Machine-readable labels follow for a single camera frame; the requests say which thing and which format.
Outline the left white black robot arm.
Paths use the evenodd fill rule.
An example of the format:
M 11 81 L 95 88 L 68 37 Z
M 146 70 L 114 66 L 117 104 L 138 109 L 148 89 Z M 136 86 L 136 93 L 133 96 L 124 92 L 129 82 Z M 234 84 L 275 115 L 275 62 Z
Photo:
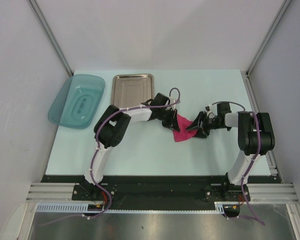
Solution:
M 111 150 L 118 146 L 124 138 L 129 124 L 160 120 L 164 128 L 179 131 L 176 105 L 180 103 L 180 94 L 177 98 L 157 93 L 137 106 L 117 107 L 109 105 L 97 124 L 94 126 L 95 152 L 89 164 L 84 180 L 79 183 L 83 194 L 90 200 L 95 200 L 102 191 L 99 183 L 104 177 L 104 169 Z

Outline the pink paper napkin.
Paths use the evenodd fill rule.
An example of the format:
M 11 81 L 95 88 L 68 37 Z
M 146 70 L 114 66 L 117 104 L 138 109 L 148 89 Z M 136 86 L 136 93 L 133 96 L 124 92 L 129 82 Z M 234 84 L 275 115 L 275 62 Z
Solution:
M 177 123 L 180 131 L 173 131 L 173 138 L 176 143 L 186 141 L 197 134 L 197 129 L 186 130 L 193 122 L 179 114 L 177 115 Z

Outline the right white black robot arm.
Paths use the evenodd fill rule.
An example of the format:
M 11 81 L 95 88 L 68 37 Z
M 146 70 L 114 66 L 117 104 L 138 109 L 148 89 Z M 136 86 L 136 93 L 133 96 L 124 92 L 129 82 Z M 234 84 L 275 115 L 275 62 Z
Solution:
M 230 101 L 216 102 L 217 113 L 212 112 L 211 105 L 207 106 L 185 129 L 187 132 L 196 131 L 196 138 L 206 139 L 211 130 L 230 131 L 237 128 L 239 154 L 220 183 L 205 187 L 207 201 L 237 201 L 248 197 L 248 178 L 255 163 L 275 147 L 274 131 L 268 113 L 255 113 L 245 109 L 232 112 L 231 104 Z

